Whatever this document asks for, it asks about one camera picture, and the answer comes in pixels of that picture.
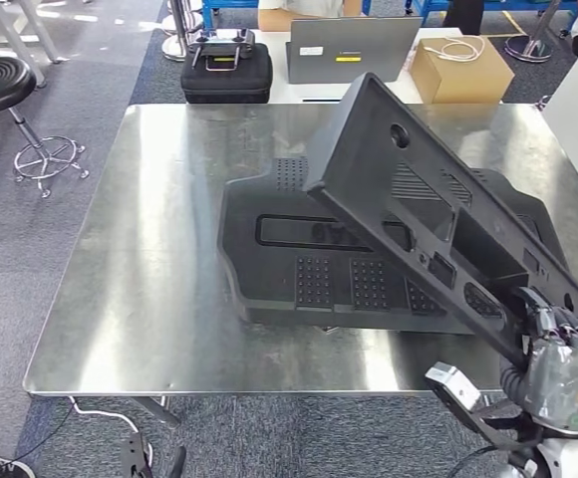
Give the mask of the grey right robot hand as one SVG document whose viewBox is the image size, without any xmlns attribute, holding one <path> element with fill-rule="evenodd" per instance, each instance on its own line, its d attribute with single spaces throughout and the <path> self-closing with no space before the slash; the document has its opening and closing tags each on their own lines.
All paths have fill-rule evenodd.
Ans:
<svg viewBox="0 0 578 478">
<path fill-rule="evenodd" d="M 578 317 L 530 288 L 513 294 L 524 303 L 530 330 L 520 404 L 545 427 L 578 434 Z"/>
</svg>

